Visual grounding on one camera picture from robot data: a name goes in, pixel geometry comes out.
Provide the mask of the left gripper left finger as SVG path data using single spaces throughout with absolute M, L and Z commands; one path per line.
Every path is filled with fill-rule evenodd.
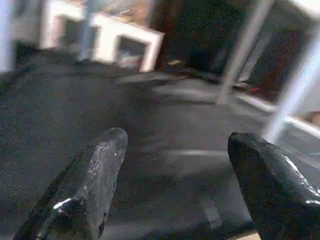
M 128 135 L 110 128 L 51 182 L 16 240 L 98 240 L 106 226 Z

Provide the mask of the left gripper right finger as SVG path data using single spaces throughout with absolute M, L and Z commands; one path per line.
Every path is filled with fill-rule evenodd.
M 320 162 L 233 132 L 227 151 L 251 219 L 262 240 L 320 238 Z

